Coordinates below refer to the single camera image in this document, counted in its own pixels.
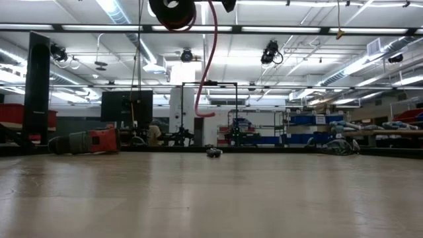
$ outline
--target black speaker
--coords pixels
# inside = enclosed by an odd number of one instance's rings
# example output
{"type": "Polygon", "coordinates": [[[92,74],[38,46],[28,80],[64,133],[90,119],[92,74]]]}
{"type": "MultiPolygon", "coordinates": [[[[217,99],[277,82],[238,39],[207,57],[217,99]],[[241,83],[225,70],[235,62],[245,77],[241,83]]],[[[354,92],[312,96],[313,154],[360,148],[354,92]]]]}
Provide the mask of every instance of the black speaker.
{"type": "Polygon", "coordinates": [[[47,145],[50,39],[30,32],[22,135],[39,134],[47,145]]]}

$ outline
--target black panel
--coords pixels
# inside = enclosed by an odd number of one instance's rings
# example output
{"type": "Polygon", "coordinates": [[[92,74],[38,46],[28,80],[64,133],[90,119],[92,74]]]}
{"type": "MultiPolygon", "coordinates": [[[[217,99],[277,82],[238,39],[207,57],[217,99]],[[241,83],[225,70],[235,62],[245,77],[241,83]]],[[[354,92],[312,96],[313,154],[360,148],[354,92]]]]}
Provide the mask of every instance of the black panel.
{"type": "Polygon", "coordinates": [[[30,33],[28,73],[25,83],[24,136],[40,134],[41,144],[47,144],[48,96],[50,82],[50,39],[30,33]]]}
{"type": "Polygon", "coordinates": [[[134,120],[141,126],[153,119],[153,91],[103,92],[101,98],[102,122],[131,122],[134,106],[134,120]]]}

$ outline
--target red machine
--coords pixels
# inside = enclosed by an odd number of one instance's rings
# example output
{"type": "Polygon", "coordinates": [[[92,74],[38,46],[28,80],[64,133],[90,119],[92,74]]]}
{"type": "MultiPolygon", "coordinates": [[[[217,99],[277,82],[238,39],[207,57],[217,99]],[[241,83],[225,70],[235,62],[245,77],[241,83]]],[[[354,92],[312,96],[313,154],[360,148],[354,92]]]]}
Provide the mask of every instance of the red machine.
{"type": "Polygon", "coordinates": [[[91,130],[59,136],[48,142],[48,149],[55,154],[119,152],[119,130],[113,127],[104,130],[91,130]]]}

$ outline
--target floor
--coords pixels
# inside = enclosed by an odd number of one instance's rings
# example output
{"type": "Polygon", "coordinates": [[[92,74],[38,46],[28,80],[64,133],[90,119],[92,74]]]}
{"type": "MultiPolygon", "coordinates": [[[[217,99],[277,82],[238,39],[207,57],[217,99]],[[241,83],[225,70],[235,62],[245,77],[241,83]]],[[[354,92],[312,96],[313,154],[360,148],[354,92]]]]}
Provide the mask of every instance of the floor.
{"type": "Polygon", "coordinates": [[[0,158],[0,237],[423,237],[423,160],[0,158]]]}

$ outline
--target red container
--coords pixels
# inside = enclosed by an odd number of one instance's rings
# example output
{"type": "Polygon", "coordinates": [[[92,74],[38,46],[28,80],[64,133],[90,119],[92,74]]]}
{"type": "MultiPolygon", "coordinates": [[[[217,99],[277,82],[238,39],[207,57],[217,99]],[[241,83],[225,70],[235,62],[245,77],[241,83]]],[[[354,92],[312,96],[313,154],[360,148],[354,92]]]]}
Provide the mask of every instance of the red container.
{"type": "MultiPolygon", "coordinates": [[[[57,124],[56,114],[54,110],[48,111],[48,130],[55,131],[57,124]]],[[[20,130],[24,120],[24,105],[16,103],[0,104],[0,123],[4,126],[20,130]]]]}

